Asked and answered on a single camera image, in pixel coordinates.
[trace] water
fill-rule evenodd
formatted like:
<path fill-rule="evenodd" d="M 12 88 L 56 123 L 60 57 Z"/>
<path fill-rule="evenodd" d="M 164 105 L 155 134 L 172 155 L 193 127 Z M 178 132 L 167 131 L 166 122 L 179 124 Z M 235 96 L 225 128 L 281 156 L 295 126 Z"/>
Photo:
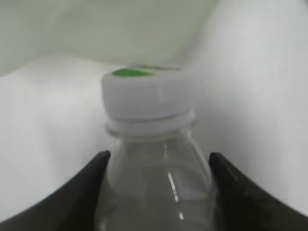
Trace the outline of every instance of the water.
<path fill-rule="evenodd" d="M 212 196 L 137 198 L 110 190 L 97 231 L 214 231 L 215 202 Z"/>

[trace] clear plastic bottle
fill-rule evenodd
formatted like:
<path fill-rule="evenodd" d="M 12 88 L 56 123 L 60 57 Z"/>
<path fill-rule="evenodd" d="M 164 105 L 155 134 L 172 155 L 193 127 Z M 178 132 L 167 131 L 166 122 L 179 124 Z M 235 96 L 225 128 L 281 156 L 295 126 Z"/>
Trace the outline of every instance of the clear plastic bottle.
<path fill-rule="evenodd" d="M 108 98 L 104 100 L 105 107 L 111 117 L 107 127 L 117 136 L 117 145 L 102 183 L 96 231 L 215 231 L 216 188 L 207 160 L 191 136 L 193 111 L 180 110 L 173 116 L 142 121 L 114 118 L 116 115 L 146 118 L 153 108 L 160 113 L 167 111 L 165 106 L 175 105 L 169 110 L 171 113 L 180 105 L 190 105 L 184 98 L 171 101 L 171 95 L 177 93 L 164 91 L 174 83 L 178 83 L 177 90 L 181 86 L 189 89 L 189 84 L 185 86 L 186 78 L 181 81 L 180 77 L 171 76 L 155 80 L 159 78 L 155 75 L 128 80 L 109 76 L 110 79 L 103 81 L 104 95 Z M 127 102 L 130 97 L 122 101 L 112 97 L 112 92 L 122 88 L 123 81 L 135 81 L 132 86 L 144 81 L 138 104 Z M 153 102 L 155 96 L 149 93 L 151 85 L 152 89 L 158 86 L 163 98 L 157 104 Z M 138 113 L 129 114 L 134 106 L 139 106 Z M 126 109 L 117 114 L 117 107 Z"/>

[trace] white surface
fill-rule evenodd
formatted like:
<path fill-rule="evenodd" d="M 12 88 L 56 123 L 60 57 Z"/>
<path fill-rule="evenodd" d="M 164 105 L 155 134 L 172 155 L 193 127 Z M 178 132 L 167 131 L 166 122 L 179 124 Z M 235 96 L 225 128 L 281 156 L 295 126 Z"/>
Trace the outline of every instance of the white surface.
<path fill-rule="evenodd" d="M 0 220 L 37 203 L 109 148 L 104 69 L 55 58 L 0 78 Z"/>
<path fill-rule="evenodd" d="M 303 0 L 225 0 L 202 55 L 198 139 L 308 215 L 308 8 Z M 101 68 L 38 64 L 0 79 L 0 216 L 50 194 L 97 151 Z"/>

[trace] white bottle cap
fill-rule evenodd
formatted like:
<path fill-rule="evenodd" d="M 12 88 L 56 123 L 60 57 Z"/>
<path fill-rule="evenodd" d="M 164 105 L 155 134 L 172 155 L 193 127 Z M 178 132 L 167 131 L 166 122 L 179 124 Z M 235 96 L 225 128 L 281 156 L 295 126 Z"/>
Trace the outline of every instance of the white bottle cap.
<path fill-rule="evenodd" d="M 112 133 L 170 132 L 194 120 L 193 78 L 182 70 L 123 69 L 102 79 Z"/>

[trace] bottle neck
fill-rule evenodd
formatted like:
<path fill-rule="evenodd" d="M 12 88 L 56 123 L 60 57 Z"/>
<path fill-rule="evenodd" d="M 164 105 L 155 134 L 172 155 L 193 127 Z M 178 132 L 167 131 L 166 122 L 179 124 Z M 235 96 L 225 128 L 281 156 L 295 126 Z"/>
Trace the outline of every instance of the bottle neck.
<path fill-rule="evenodd" d="M 194 110 L 189 110 L 179 115 L 152 120 L 109 119 L 106 128 L 114 136 L 149 137 L 176 133 L 176 131 L 189 127 L 194 119 Z"/>
<path fill-rule="evenodd" d="M 121 142 L 157 142 L 163 140 L 170 140 L 176 139 L 179 137 L 190 138 L 192 136 L 192 124 L 189 124 L 183 128 L 168 131 L 164 133 L 158 134 L 143 134 L 143 135 L 136 135 L 136 134 L 127 134 L 127 133 L 111 133 L 110 134 L 119 139 Z"/>

